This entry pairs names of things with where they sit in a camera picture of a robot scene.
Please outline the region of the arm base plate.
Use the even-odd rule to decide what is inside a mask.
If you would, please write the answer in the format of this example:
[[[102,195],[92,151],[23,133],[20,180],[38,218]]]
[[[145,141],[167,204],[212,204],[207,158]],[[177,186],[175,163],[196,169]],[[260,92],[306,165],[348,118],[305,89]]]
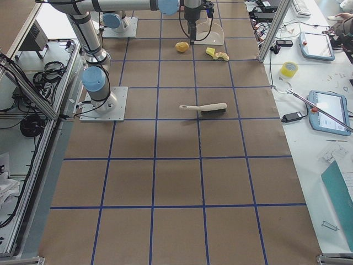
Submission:
[[[110,95],[106,101],[95,92],[87,92],[85,104],[80,115],[82,122],[123,121],[127,101],[128,87],[110,87]]]
[[[137,33],[137,17],[125,17],[119,28],[105,28],[103,38],[106,39],[124,39],[135,38]]]

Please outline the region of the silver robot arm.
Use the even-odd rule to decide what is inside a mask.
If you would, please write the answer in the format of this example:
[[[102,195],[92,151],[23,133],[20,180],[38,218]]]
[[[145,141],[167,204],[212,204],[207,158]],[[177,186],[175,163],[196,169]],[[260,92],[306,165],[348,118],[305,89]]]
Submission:
[[[90,96],[93,107],[91,112],[100,115],[113,111],[117,105],[117,97],[109,80],[111,59],[99,40],[90,13],[158,10],[163,14],[172,15],[179,8],[179,1],[37,1],[37,3],[50,4],[67,16],[88,64],[81,81]]]

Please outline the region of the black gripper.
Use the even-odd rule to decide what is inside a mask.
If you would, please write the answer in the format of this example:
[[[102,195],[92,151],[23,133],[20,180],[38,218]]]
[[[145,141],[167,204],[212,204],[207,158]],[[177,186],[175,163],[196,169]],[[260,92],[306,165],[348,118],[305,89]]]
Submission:
[[[196,21],[200,18],[200,7],[190,8],[184,6],[184,18],[188,23],[188,33],[189,33],[189,44],[193,45],[196,40]]]

